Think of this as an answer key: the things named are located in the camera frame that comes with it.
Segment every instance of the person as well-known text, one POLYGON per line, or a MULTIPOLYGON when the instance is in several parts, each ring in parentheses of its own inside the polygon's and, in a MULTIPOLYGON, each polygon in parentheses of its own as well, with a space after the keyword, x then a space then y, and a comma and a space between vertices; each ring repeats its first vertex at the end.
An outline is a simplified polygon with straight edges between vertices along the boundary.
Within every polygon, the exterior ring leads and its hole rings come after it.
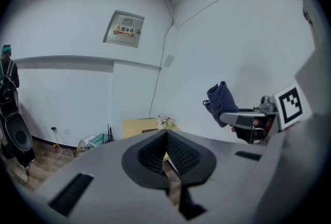
MULTIPOLYGON (((6 75, 16 86, 16 88, 18 88, 20 86, 20 80, 19 80, 19 75, 18 75, 18 70, 17 70, 17 65, 16 63, 10 59, 11 57, 11 45, 6 44, 3 46, 2 48, 2 52, 1 52, 1 61, 0 61, 0 67, 1 67, 1 74, 2 77, 4 75, 6 75)), ((16 101, 16 105, 17 105, 17 109, 19 108, 19 104, 18 104, 18 94, 15 91, 14 92, 14 99, 16 101)), ((3 130, 3 134, 5 135, 8 144, 6 146, 4 146, 2 144, 2 149, 4 151, 4 153, 7 154, 7 158, 11 158, 13 156, 16 156, 18 162, 20 163, 20 165, 22 167, 24 167, 25 169, 28 169, 29 167, 29 163, 30 161, 34 161, 35 160, 35 153, 32 149, 32 147, 30 148, 30 150, 24 152, 20 149, 18 149, 15 144, 13 143, 12 139, 10 138, 10 136, 8 135, 8 132, 5 128, 5 124, 6 124, 6 120, 5 118, 2 116, 2 114, 0 114, 0 121, 2 124, 2 130, 3 130)))

